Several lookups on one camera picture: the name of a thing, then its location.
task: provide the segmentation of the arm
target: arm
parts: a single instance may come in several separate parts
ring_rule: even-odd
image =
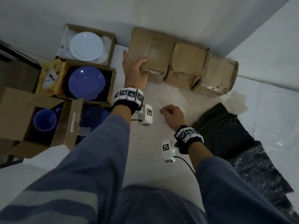
[[[142,58],[124,52],[125,86],[143,89]],[[121,189],[129,148],[131,110],[117,105],[110,116],[52,171],[28,186],[0,212],[1,221],[109,223]]]
[[[175,132],[185,125],[184,114],[174,105],[160,109]],[[200,142],[188,149],[199,184],[209,224],[291,223],[254,188],[248,185],[229,162],[214,157]]]

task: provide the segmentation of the person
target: person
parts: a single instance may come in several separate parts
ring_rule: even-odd
[[[147,75],[139,68],[146,61],[132,63],[124,51],[125,87],[145,88]],[[179,107],[168,105],[160,113],[175,132],[186,125]],[[0,212],[0,223],[291,223],[201,142],[192,143],[188,153],[205,212],[170,191],[122,189],[130,121],[130,108],[116,105],[55,169]]]

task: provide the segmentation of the sleeve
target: sleeve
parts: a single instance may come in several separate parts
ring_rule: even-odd
[[[0,223],[109,223],[124,178],[129,134],[121,116],[109,116],[5,207]]]
[[[209,224],[292,223],[222,158],[204,158],[195,175]]]

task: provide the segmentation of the blue mug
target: blue mug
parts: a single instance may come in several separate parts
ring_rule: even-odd
[[[39,131],[52,131],[57,127],[57,116],[62,107],[57,107],[55,111],[51,109],[42,109],[38,111],[33,118],[33,125]]]

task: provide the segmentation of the blue shirt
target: blue shirt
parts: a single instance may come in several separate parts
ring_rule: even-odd
[[[121,189],[130,127],[109,116],[0,212],[0,223],[291,223],[218,157],[196,169],[205,212],[176,194]]]

